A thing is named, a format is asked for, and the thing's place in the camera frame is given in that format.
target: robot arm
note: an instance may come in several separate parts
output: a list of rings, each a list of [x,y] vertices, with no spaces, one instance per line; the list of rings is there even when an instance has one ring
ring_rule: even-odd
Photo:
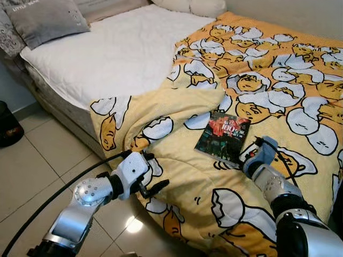
[[[138,190],[148,198],[169,184],[164,180],[147,190],[141,183],[147,171],[148,163],[143,155],[134,152],[109,177],[80,182],[74,189],[70,204],[61,211],[42,243],[31,249],[28,256],[75,256],[91,228],[93,215],[101,206],[117,198],[126,200]]]
[[[245,162],[243,172],[271,206],[277,225],[278,256],[343,256],[340,238],[317,217],[300,189],[269,165],[277,146],[276,141],[264,137],[256,155]]]

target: mattress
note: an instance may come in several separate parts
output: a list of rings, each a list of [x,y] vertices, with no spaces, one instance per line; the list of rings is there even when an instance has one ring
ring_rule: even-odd
[[[89,110],[92,99],[157,89],[171,69],[175,42],[212,21],[151,4],[20,55],[62,99]]]

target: cartoon print blanket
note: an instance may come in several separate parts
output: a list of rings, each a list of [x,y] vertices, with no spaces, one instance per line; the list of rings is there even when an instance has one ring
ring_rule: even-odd
[[[276,256],[262,193],[194,146],[213,111],[250,119],[241,159],[256,151],[255,136],[276,139],[304,198],[327,221],[343,174],[342,72],[343,42],[228,12],[176,44],[159,90],[94,101],[91,115],[106,156],[155,154],[143,183],[170,184],[138,197],[167,233],[206,252]],[[277,157],[271,165],[290,179]]]

